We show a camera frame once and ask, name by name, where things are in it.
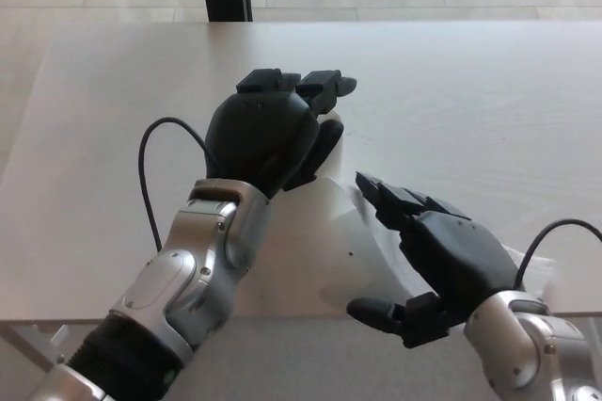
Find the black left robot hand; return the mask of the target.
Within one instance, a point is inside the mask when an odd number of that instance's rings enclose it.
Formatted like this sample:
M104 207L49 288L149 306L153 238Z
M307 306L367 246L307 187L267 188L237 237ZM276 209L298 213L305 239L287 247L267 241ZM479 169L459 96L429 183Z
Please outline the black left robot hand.
M339 70L252 71L212 116L206 175L251 184L269 199L313 182L344 130L340 121L319 117L356 84Z

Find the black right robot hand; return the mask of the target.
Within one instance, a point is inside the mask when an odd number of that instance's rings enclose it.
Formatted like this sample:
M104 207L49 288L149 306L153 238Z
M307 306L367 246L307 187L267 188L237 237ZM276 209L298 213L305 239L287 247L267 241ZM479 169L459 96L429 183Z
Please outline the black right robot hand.
M500 241L449 203L362 172L356 186L377 220L400 235L401 253L431 288L403 305L355 298L346 312L356 321L415 348L447 337L491 296L522 287Z

